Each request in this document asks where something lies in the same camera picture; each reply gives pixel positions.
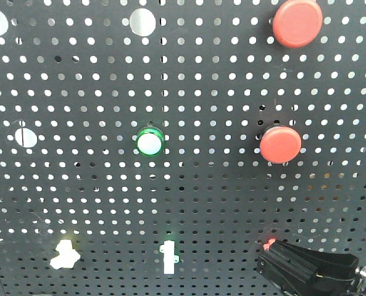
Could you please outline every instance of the red push button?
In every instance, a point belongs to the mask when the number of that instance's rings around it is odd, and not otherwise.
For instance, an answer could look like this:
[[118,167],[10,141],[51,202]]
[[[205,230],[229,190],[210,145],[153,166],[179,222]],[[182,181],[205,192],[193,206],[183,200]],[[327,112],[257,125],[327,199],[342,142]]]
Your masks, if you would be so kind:
[[283,163],[297,156],[301,145],[301,136],[295,130],[286,126],[275,126],[262,136],[259,149],[269,162]]
[[286,47],[308,45],[320,32],[323,14],[314,0],[287,0],[273,19],[276,40]]

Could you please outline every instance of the red tip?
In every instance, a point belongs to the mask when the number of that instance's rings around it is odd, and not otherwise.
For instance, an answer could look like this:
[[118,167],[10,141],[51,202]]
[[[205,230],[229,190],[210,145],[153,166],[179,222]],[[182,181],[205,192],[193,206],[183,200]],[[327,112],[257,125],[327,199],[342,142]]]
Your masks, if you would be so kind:
[[273,32],[282,45],[303,47],[316,38],[322,23],[321,8],[314,0],[288,0],[273,19]]
[[301,146],[301,136],[297,131],[287,126],[276,126],[265,132],[259,149],[269,162],[283,163],[295,158]]
[[276,239],[270,239],[268,240],[268,242],[266,244],[264,244],[262,247],[264,248],[265,251],[269,251],[270,246],[273,245],[275,243]]

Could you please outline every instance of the perforated metal panel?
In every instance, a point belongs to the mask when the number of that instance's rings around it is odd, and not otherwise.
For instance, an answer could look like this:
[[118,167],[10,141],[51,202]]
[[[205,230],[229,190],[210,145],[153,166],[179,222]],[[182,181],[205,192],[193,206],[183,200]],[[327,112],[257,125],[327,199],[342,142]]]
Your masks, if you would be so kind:
[[[7,295],[276,295],[255,272],[270,237],[366,263],[366,0],[318,0],[302,49],[272,37],[282,2],[0,0]],[[150,121],[153,158],[134,141]],[[284,165],[259,153],[274,122],[303,138]],[[74,269],[49,265],[61,239]]]

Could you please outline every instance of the white plastic clip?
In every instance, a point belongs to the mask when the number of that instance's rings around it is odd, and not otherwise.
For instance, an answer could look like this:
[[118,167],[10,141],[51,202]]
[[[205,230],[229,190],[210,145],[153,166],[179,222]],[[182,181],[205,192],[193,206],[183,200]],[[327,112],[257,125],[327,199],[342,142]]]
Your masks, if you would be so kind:
[[61,240],[56,250],[59,256],[51,259],[50,265],[55,269],[73,268],[74,264],[81,258],[80,254],[73,249],[72,241],[68,239]]
[[175,274],[175,263],[180,260],[180,257],[175,255],[175,242],[165,241],[159,247],[159,251],[164,254],[164,274]]

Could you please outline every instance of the green indicator light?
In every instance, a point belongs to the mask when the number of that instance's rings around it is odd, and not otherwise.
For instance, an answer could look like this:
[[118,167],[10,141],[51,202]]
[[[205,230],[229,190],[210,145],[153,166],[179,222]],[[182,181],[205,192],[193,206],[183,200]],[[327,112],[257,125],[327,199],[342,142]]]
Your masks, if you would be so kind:
[[153,126],[142,128],[136,138],[136,147],[146,156],[155,156],[165,144],[164,134]]

